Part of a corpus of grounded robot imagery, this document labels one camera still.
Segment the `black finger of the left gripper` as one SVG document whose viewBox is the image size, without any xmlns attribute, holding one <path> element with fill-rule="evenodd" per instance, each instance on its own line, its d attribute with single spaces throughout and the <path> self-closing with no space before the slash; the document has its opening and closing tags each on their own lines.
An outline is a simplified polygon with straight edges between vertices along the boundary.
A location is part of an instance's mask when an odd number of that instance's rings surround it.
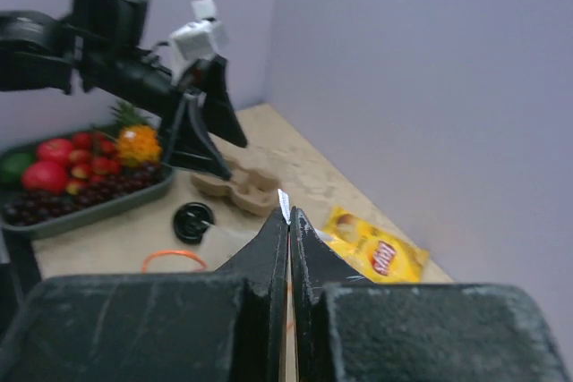
<svg viewBox="0 0 573 382">
<path fill-rule="evenodd" d="M 202 120 L 198 99 L 182 99 L 175 111 L 169 137 L 169 164 L 221 179 L 231 177 L 226 160 Z"/>
<path fill-rule="evenodd" d="M 238 148 L 246 148 L 248 140 L 227 92 L 226 69 L 227 59 L 221 55 L 216 55 L 203 69 L 202 116 L 210 133 Z"/>
</svg>

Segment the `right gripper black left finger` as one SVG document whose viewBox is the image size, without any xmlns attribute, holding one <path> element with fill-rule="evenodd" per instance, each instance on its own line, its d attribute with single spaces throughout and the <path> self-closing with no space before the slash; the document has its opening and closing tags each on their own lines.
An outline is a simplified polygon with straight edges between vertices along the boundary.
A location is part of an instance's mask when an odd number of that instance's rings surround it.
<svg viewBox="0 0 573 382">
<path fill-rule="evenodd" d="M 4 381 L 281 381 L 288 225 L 275 209 L 212 272 L 59 276 L 1 343 Z"/>
</svg>

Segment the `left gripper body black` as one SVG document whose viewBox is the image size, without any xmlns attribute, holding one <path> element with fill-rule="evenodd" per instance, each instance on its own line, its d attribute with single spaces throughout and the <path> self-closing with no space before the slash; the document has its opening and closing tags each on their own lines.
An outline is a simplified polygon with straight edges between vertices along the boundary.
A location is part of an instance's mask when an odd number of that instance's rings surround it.
<svg viewBox="0 0 573 382">
<path fill-rule="evenodd" d="M 160 62 L 153 65 L 161 73 L 162 77 L 167 79 L 168 94 L 161 99 L 163 111 L 159 116 L 161 121 L 158 128 L 158 137 L 163 149 L 162 162 L 169 163 L 169 137 L 171 127 L 175 118 L 175 111 L 182 99 L 198 99 L 200 112 L 203 105 L 205 93 L 201 90 L 203 69 L 207 66 L 208 60 L 198 60 L 184 74 L 182 79 L 177 83 L 171 82 L 171 70 Z"/>
</svg>

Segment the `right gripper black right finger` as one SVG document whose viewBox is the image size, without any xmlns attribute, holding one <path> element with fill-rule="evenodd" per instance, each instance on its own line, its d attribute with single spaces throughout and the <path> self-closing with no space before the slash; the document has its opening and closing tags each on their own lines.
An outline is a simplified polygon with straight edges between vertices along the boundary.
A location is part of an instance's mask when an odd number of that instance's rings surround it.
<svg viewBox="0 0 573 382">
<path fill-rule="evenodd" d="M 301 381 L 568 381 L 535 301 L 508 284 L 375 284 L 291 211 Z"/>
</svg>

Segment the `cardboard cup carrier tray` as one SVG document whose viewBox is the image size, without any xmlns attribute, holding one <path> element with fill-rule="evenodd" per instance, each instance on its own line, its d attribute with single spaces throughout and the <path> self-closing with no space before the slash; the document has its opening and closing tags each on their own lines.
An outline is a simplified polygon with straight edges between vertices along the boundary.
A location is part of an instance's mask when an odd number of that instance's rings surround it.
<svg viewBox="0 0 573 382">
<path fill-rule="evenodd" d="M 210 174 L 191 173 L 192 185 L 212 198 L 228 199 L 254 216 L 266 217 L 279 206 L 280 180 L 260 168 L 243 166 L 237 159 L 225 156 L 232 176 L 222 180 Z"/>
</svg>

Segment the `single white straw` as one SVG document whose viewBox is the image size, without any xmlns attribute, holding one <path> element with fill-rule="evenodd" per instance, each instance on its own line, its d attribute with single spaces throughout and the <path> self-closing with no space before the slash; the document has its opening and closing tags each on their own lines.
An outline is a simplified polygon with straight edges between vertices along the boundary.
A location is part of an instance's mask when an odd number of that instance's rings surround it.
<svg viewBox="0 0 573 382">
<path fill-rule="evenodd" d="M 291 225 L 291 205 L 289 195 L 282 189 L 278 189 L 278 201 L 282 216 L 287 225 Z"/>
</svg>

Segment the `brown paper takeout bag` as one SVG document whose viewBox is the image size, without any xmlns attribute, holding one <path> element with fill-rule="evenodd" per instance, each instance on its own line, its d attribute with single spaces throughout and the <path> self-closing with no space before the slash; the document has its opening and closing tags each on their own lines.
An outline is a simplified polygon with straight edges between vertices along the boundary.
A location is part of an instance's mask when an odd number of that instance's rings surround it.
<svg viewBox="0 0 573 382">
<path fill-rule="evenodd" d="M 233 257 L 257 234 L 255 230 L 211 227 L 200 244 L 158 250 L 141 264 L 142 273 L 214 271 Z"/>
</svg>

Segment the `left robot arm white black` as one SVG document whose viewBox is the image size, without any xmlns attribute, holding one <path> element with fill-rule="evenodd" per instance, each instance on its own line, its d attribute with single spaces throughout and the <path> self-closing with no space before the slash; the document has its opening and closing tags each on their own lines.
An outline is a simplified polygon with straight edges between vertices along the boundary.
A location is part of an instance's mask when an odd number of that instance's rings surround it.
<svg viewBox="0 0 573 382">
<path fill-rule="evenodd" d="M 213 0 L 192 3 L 194 18 L 164 41 L 168 64 L 140 45 L 150 0 L 73 0 L 55 19 L 37 11 L 1 14 L 4 92 L 102 89 L 159 119 L 162 162 L 231 177 L 215 138 L 244 148 L 248 140 L 227 93 L 227 34 Z"/>
</svg>

